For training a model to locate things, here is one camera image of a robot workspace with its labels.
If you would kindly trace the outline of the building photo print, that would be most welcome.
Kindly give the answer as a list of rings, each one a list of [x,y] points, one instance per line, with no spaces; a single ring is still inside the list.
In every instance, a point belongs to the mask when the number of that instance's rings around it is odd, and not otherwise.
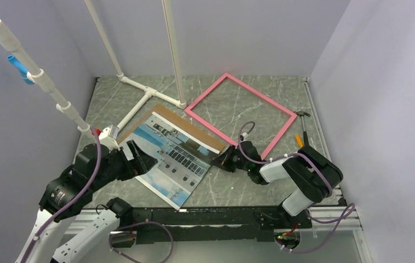
[[[130,153],[127,142],[134,140],[138,147],[156,158],[156,164],[137,180],[173,208],[179,210],[209,171],[215,154],[196,142],[178,143],[176,139],[155,140],[140,129],[120,143]]]

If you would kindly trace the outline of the pink wooden picture frame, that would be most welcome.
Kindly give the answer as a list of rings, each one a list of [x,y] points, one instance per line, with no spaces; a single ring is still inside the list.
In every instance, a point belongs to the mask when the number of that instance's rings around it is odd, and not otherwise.
[[[211,123],[206,121],[205,119],[201,118],[199,115],[197,115],[195,112],[193,112],[193,109],[200,104],[204,99],[207,98],[207,96],[213,92],[223,81],[226,79],[230,79],[240,87],[248,90],[251,94],[254,96],[260,98],[261,100],[269,103],[279,111],[287,114],[289,116],[289,119],[286,123],[284,123],[283,127],[278,131],[277,135],[272,139],[272,141],[268,144],[268,146],[264,149],[264,151],[261,153],[261,157],[263,159],[266,158],[266,156],[272,151],[272,149],[275,147],[275,145],[279,142],[279,140],[282,138],[282,136],[285,134],[285,132],[289,129],[291,124],[294,122],[294,120],[297,118],[297,114],[289,110],[288,108],[282,106],[278,102],[274,101],[273,99],[269,98],[268,96],[262,94],[258,90],[254,89],[253,87],[249,86],[248,84],[242,82],[240,79],[234,77],[230,73],[226,72],[224,73],[219,79],[217,79],[212,85],[210,85],[207,90],[205,90],[201,95],[199,95],[190,105],[188,105],[185,108],[185,113],[192,117],[194,120],[199,122],[201,125],[206,127],[209,131],[213,132],[215,135],[217,135],[220,139],[223,141],[229,143],[230,145],[236,146],[238,143],[234,141],[232,138],[227,136],[225,133],[221,132],[219,129],[214,127]]]

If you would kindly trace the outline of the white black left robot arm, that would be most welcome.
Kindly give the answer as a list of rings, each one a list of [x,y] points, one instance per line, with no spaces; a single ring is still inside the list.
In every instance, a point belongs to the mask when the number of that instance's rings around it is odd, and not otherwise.
[[[146,174],[157,163],[134,140],[112,150],[99,143],[87,145],[73,164],[47,184],[35,225],[17,262],[50,262],[66,230],[95,192],[115,180]]]

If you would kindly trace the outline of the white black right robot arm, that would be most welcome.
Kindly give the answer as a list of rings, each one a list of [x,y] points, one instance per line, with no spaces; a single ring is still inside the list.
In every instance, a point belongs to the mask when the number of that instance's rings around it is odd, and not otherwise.
[[[242,141],[228,147],[210,164],[230,173],[243,170],[259,185],[291,179],[297,188],[280,203],[277,212],[278,223],[283,227],[291,227],[301,212],[331,196],[343,180],[341,170],[309,145],[267,161],[251,141]]]

